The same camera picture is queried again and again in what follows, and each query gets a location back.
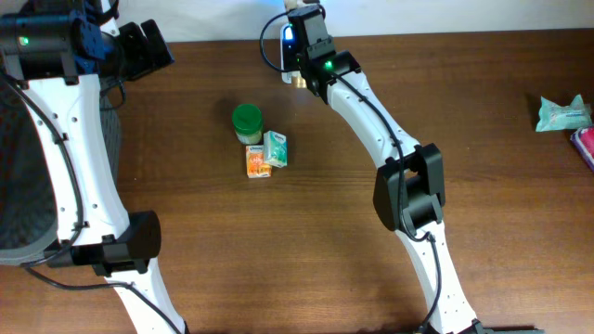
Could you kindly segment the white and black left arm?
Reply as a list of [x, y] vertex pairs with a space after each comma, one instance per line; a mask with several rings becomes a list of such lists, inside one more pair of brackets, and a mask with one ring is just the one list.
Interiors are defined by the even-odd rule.
[[153, 20], [119, 25], [115, 1], [27, 1], [1, 18], [1, 262], [89, 266], [140, 333], [185, 333], [161, 277], [155, 212], [116, 189], [112, 89], [171, 65]]

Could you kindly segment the mint green snack packet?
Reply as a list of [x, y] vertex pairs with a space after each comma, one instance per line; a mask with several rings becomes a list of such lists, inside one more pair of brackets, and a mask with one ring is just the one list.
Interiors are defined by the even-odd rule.
[[593, 124], [591, 109], [584, 103], [581, 95], [575, 96], [568, 106], [560, 106], [544, 97], [540, 98], [540, 102], [539, 120], [536, 124], [536, 131], [539, 133], [577, 130]]

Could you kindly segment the red purple tissue pack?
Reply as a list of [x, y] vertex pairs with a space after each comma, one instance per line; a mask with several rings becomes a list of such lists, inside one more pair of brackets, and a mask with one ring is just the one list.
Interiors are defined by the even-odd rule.
[[591, 171], [594, 171], [593, 138], [594, 128], [592, 126], [577, 129], [570, 137], [571, 142]]

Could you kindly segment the orange snack packet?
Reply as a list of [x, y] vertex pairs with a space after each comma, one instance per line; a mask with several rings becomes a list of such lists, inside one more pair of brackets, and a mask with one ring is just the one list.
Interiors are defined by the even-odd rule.
[[267, 178], [272, 175], [272, 166], [265, 163], [263, 145], [247, 146], [245, 153], [246, 170], [249, 178]]

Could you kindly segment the small teal tissue packet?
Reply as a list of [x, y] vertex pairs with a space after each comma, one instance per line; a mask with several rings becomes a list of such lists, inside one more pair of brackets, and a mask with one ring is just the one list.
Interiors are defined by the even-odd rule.
[[288, 164], [287, 137], [274, 131], [264, 133], [265, 163], [283, 168]]

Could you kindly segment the green lid glass jar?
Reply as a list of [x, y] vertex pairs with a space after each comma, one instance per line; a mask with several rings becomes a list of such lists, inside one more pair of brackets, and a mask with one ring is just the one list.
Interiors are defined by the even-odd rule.
[[263, 137], [264, 119], [262, 112], [253, 104], [237, 106], [232, 113], [236, 136], [243, 145], [258, 145]]

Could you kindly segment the cream tube gold cap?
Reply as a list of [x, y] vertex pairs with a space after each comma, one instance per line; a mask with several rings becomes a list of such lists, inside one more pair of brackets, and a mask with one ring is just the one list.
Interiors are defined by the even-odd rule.
[[[284, 0], [284, 6], [287, 12], [290, 12], [296, 8], [307, 6], [304, 0]], [[306, 87], [306, 81], [302, 77], [300, 71], [297, 77], [297, 82], [292, 84], [294, 88], [303, 89]]]

